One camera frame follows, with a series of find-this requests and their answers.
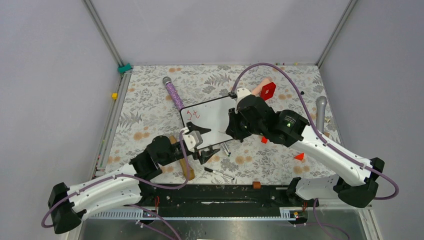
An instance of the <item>floral pattern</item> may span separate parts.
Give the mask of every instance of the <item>floral pattern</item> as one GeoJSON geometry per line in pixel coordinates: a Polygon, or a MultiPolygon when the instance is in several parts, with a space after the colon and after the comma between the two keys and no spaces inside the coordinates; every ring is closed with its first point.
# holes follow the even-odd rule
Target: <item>floral pattern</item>
{"type": "MultiPolygon", "coordinates": [[[[106,172],[111,172],[128,163],[141,153],[153,138],[159,135],[178,138],[183,127],[180,113],[165,89],[162,78],[172,79],[185,106],[225,96],[237,76],[247,65],[150,65],[134,66],[128,90],[124,99],[119,123],[113,139],[106,172]]],[[[319,70],[316,66],[282,66],[304,92],[303,98],[313,119],[316,118],[317,97],[326,95],[319,70]]],[[[276,90],[266,102],[275,111],[294,110],[304,117],[305,111],[290,83],[275,69],[260,66],[248,71],[239,87],[253,90],[266,77],[271,77],[276,90]]],[[[337,127],[327,106],[324,131],[336,142],[339,141],[337,127]]],[[[320,162],[305,155],[302,161],[294,159],[301,152],[276,145],[264,144],[262,137],[250,136],[240,143],[227,142],[231,156],[221,150],[207,163],[200,165],[191,157],[189,163],[194,169],[192,184],[288,184],[295,177],[318,178],[334,174],[320,162]],[[204,171],[204,167],[233,176],[235,180],[204,171]]],[[[155,183],[182,183],[183,171],[179,162],[161,167],[163,174],[152,179],[155,183]]]]}

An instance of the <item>gray wall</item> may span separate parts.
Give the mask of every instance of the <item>gray wall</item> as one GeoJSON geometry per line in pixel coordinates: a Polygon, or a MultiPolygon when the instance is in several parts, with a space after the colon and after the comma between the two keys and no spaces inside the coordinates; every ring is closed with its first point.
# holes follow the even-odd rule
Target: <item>gray wall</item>
{"type": "Polygon", "coordinates": [[[93,0],[124,61],[315,63],[349,0],[93,0]]]}
{"type": "MultiPolygon", "coordinates": [[[[385,240],[422,239],[424,1],[359,1],[321,68],[346,147],[380,157],[400,194],[374,201],[385,240]]],[[[379,181],[379,196],[393,187],[379,181]]]]}
{"type": "Polygon", "coordinates": [[[0,239],[58,239],[50,191],[88,180],[117,66],[81,0],[8,1],[0,32],[0,239]]]}

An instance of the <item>glittery microphone handle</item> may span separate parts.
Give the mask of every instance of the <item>glittery microphone handle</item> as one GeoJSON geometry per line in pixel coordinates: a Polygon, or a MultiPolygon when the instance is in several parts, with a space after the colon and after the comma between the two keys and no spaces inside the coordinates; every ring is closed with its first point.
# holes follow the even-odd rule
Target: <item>glittery microphone handle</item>
{"type": "Polygon", "coordinates": [[[178,96],[177,90],[175,89],[174,85],[171,82],[171,78],[166,76],[163,78],[162,82],[163,84],[165,84],[165,88],[166,90],[168,90],[168,93],[171,96],[172,101],[175,104],[175,107],[178,109],[178,111],[180,111],[182,108],[184,108],[184,104],[180,96],[178,96]]]}

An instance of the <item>gray handle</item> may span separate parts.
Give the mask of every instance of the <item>gray handle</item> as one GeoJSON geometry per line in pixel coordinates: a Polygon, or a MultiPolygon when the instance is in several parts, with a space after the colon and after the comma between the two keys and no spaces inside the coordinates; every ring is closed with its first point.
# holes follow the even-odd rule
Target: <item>gray handle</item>
{"type": "Polygon", "coordinates": [[[326,117],[326,106],[327,98],[325,96],[319,96],[316,99],[316,128],[323,133],[324,132],[324,118],[326,117]]]}

